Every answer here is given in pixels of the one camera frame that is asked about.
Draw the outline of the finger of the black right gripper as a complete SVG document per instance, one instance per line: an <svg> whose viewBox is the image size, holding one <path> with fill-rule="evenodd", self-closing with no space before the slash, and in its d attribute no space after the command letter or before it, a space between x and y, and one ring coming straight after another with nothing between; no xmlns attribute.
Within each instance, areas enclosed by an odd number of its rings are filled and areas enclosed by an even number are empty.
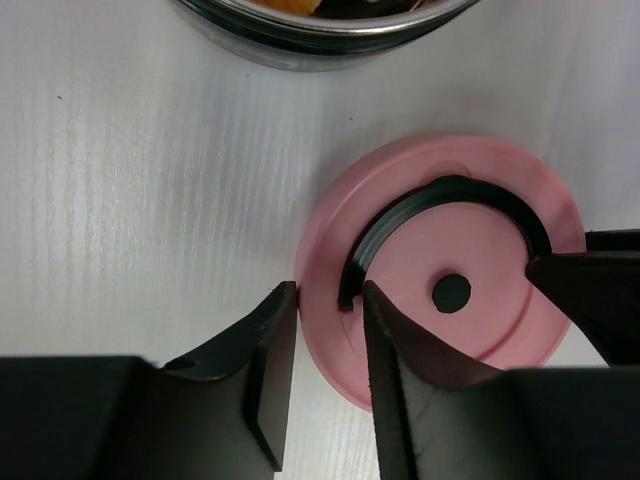
<svg viewBox="0 0 640 480"><path fill-rule="evenodd" d="M537 256L526 278L609 365L639 363L639 231L590 231L580 253Z"/></svg>

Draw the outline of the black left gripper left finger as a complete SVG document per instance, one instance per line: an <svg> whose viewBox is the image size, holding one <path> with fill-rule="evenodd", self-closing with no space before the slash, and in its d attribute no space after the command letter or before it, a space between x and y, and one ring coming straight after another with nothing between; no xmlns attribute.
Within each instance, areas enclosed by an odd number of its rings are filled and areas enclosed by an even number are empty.
<svg viewBox="0 0 640 480"><path fill-rule="evenodd" d="M5 479L271 479L283 466L297 288L157 367L136 356L5 357Z"/></svg>

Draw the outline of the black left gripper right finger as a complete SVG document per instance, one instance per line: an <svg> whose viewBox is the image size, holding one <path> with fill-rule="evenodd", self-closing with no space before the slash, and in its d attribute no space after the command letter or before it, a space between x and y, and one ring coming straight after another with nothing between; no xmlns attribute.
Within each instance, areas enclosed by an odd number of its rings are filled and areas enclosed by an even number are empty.
<svg viewBox="0 0 640 480"><path fill-rule="evenodd" d="M499 370L363 289L375 438L385 479L635 479L639 371Z"/></svg>

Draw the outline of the pink round lid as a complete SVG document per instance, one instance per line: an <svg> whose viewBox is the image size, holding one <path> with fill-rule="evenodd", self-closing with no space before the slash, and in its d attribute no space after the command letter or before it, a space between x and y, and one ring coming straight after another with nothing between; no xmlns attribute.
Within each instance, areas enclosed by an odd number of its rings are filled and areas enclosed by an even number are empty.
<svg viewBox="0 0 640 480"><path fill-rule="evenodd" d="M304 338L321 374L354 405L371 406L362 303L343 310L339 283L361 232L393 201L445 176L504 188L537 215L555 253L586 240L559 175L535 155L474 136L405 138L355 162L321 197L301 236L295 277ZM570 322L525 276L523 229L495 207L457 201L401 225L366 276L410 319L499 369L544 364Z"/></svg>

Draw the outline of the round steel lunch bowl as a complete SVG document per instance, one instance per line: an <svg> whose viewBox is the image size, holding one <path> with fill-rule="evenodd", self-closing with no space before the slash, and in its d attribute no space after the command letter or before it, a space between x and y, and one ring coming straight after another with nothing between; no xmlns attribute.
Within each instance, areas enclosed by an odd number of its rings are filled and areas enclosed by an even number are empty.
<svg viewBox="0 0 640 480"><path fill-rule="evenodd" d="M256 1L176 1L203 36L253 63L285 71L340 70L420 39L473 1L319 1L310 15Z"/></svg>

